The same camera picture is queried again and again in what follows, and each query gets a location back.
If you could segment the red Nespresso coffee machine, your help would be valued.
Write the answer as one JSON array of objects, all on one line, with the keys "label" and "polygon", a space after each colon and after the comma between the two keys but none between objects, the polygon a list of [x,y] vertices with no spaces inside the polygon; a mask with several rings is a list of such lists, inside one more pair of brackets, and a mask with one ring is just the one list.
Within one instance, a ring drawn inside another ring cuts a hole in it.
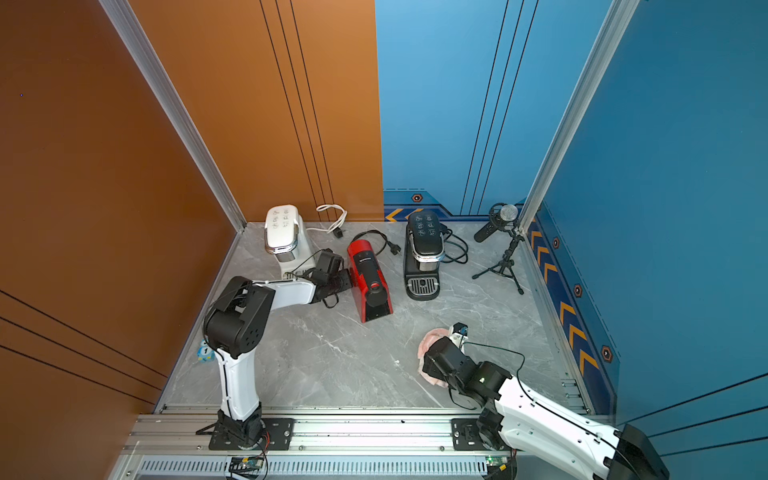
[{"label": "red Nespresso coffee machine", "polygon": [[352,295],[362,323],[393,313],[388,284],[369,241],[358,239],[347,249]]}]

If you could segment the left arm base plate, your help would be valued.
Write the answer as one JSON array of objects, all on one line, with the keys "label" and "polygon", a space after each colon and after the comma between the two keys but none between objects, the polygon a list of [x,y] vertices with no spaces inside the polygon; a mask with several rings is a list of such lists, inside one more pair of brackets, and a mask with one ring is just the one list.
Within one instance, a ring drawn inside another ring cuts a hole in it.
[{"label": "left arm base plate", "polygon": [[227,416],[213,424],[208,449],[287,451],[293,438],[293,418],[257,418],[239,421]]}]

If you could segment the pink striped towel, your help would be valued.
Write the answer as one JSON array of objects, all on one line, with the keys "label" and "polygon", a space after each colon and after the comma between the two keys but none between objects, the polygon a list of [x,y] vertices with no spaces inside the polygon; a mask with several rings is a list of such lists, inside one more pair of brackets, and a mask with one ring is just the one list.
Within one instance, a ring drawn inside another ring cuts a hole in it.
[{"label": "pink striped towel", "polygon": [[452,330],[444,328],[435,328],[430,330],[419,343],[417,349],[417,359],[418,371],[420,375],[431,385],[447,389],[448,383],[445,381],[444,375],[432,361],[427,359],[427,352],[430,350],[430,348],[437,341],[443,338],[448,338],[451,342],[456,343],[458,336]]}]

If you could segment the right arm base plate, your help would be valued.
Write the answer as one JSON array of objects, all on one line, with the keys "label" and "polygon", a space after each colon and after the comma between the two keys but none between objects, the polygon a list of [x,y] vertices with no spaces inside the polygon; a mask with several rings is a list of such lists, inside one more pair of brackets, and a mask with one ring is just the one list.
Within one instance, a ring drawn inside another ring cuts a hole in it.
[{"label": "right arm base plate", "polygon": [[512,450],[527,453],[520,444],[513,445],[502,434],[502,420],[489,420],[480,417],[457,417],[450,421],[453,449],[456,451],[494,451]]}]

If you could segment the black coffee machine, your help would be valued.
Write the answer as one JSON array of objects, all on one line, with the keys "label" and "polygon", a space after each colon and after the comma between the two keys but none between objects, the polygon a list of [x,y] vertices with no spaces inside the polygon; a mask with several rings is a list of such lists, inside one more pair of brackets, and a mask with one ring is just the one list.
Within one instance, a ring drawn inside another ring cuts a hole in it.
[{"label": "black coffee machine", "polygon": [[440,292],[439,268],[445,256],[441,223],[433,210],[414,212],[406,225],[404,283],[415,301],[434,300]]}]

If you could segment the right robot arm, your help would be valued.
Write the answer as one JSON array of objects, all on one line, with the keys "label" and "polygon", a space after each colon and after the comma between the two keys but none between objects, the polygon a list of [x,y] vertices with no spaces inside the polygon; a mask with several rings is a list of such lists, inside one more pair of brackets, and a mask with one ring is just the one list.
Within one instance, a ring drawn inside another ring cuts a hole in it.
[{"label": "right robot arm", "polygon": [[492,362],[474,362],[450,337],[424,353],[422,371],[477,404],[473,427],[455,429],[470,447],[523,451],[577,479],[668,479],[670,471],[638,428],[581,416]]}]

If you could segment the white coffee machine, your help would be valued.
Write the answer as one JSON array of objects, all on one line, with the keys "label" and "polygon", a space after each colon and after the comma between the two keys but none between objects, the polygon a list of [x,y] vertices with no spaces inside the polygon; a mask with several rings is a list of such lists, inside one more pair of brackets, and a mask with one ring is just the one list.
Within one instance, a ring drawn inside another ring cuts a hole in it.
[{"label": "white coffee machine", "polygon": [[316,263],[299,210],[287,204],[272,207],[265,220],[265,250],[278,262],[283,278],[302,275]]}]

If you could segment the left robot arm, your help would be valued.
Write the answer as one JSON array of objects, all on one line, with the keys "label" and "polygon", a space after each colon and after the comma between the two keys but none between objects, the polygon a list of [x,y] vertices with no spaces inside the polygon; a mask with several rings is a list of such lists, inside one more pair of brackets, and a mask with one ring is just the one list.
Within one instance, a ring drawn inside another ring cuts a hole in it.
[{"label": "left robot arm", "polygon": [[203,336],[213,351],[220,375],[222,402],[214,424],[197,431],[209,434],[211,450],[252,450],[266,446],[267,427],[256,385],[255,350],[272,311],[310,305],[351,288],[342,256],[329,249],[316,255],[309,270],[282,280],[235,276],[210,307]]}]

